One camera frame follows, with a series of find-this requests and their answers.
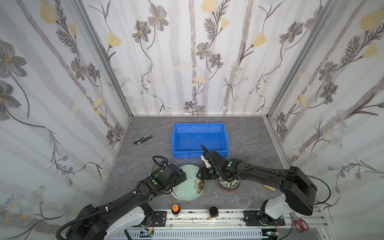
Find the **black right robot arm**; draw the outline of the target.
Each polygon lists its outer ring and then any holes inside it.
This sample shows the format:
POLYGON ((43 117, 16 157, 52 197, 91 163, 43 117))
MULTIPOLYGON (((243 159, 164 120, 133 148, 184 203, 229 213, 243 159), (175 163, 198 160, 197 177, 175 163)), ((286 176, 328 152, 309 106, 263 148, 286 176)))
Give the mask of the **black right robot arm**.
POLYGON ((225 159, 218 152, 202 147, 204 167, 201 170, 205 180, 222 180, 231 183, 236 180, 251 181, 279 190, 282 194, 266 200, 260 209, 261 215, 271 219, 290 213, 311 216, 317 194, 316 185, 299 168, 271 169, 248 164, 239 159, 225 159))

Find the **green floral plate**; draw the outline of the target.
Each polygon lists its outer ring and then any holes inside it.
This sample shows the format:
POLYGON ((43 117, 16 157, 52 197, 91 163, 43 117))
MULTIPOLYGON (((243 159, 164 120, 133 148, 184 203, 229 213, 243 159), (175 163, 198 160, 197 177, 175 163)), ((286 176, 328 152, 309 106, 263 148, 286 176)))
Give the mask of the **green floral plate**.
POLYGON ((180 169, 186 174, 187 180, 173 187, 172 195, 182 201, 193 201, 204 192, 206 181, 197 177, 200 168, 196 165, 185 164, 180 169))

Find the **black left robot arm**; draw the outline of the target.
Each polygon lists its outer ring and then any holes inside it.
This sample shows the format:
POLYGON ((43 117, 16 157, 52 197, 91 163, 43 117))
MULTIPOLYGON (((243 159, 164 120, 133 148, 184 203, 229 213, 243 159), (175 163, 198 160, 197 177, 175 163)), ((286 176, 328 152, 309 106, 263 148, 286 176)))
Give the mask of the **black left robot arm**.
POLYGON ((56 232, 58 240, 106 240, 113 236, 112 228, 135 208, 185 182, 187 174, 176 165, 169 164, 159 174, 139 181, 135 188, 122 197, 98 207, 87 205, 78 216, 61 226, 56 232))

